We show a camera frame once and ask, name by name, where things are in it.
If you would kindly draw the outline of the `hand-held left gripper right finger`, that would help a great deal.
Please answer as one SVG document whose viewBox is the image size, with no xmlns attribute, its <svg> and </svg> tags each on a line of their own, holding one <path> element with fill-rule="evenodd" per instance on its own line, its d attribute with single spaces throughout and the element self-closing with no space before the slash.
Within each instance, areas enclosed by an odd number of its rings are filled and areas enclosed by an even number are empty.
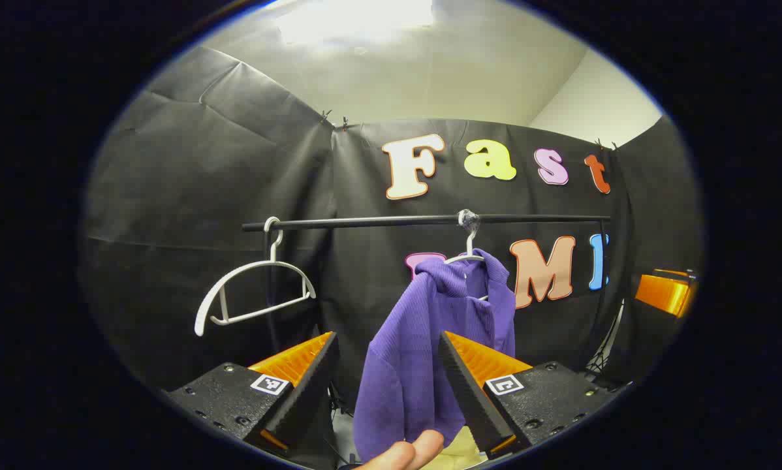
<svg viewBox="0 0 782 470">
<path fill-rule="evenodd" d="M 609 411 L 630 384 L 598 386 L 558 361 L 531 366 L 445 331 L 443 363 L 463 419 L 489 458 L 518 454 Z"/>
</svg>

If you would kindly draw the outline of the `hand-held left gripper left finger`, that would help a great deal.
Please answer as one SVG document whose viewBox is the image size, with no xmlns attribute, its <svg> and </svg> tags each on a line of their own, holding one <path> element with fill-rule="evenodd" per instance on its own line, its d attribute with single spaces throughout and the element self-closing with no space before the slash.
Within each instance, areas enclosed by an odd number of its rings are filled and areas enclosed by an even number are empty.
<svg viewBox="0 0 782 470">
<path fill-rule="evenodd" d="M 252 366 L 215 366 L 164 394 L 180 411 L 222 435 L 287 457 L 328 404 L 338 359 L 338 336 L 326 332 Z"/>
</svg>

